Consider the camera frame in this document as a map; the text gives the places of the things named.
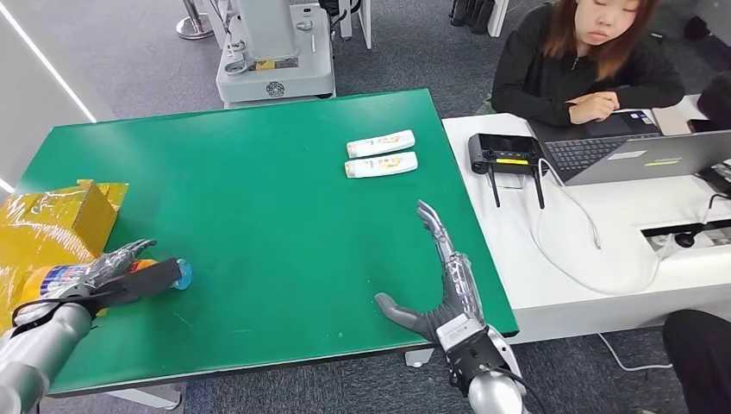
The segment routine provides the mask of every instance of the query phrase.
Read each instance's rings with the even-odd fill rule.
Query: green table
[[[403,129],[416,171],[346,179],[346,142]],[[193,282],[98,318],[52,394],[427,347],[373,301],[440,302],[418,198],[472,260],[485,319],[517,331],[426,90],[58,127],[18,191],[76,179],[130,184],[108,251],[157,239],[143,257],[186,258]]]

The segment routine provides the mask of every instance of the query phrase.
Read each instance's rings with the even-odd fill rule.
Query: laptop
[[[576,127],[530,127],[565,185],[692,175],[731,159],[731,130],[661,136],[642,111]]]

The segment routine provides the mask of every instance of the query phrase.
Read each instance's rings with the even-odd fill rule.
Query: wall
[[[99,121],[112,113],[22,0],[0,0],[0,179],[15,186],[54,125],[89,122],[13,28],[10,14]],[[0,189],[0,200],[7,194]]]

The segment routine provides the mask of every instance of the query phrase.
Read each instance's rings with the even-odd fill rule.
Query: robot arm
[[[181,278],[175,259],[128,273],[137,254],[153,244],[138,241],[104,254],[75,285],[16,309],[14,328],[0,337],[0,413],[34,409],[101,309],[159,294]]]
[[[416,214],[432,234],[441,259],[442,302],[429,312],[418,313],[379,293],[378,306],[392,322],[441,345],[447,355],[450,384],[469,399],[475,413],[527,413],[520,368],[503,336],[484,323],[470,261],[454,250],[434,209],[420,200]]]

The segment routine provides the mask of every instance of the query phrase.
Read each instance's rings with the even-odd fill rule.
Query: black shirt
[[[664,108],[680,102],[685,89],[658,46],[649,38],[638,42],[612,78],[597,82],[597,65],[576,52],[561,59],[543,55],[551,4],[528,12],[508,36],[492,86],[492,108],[552,125],[569,125],[575,97],[614,91],[623,109]]]

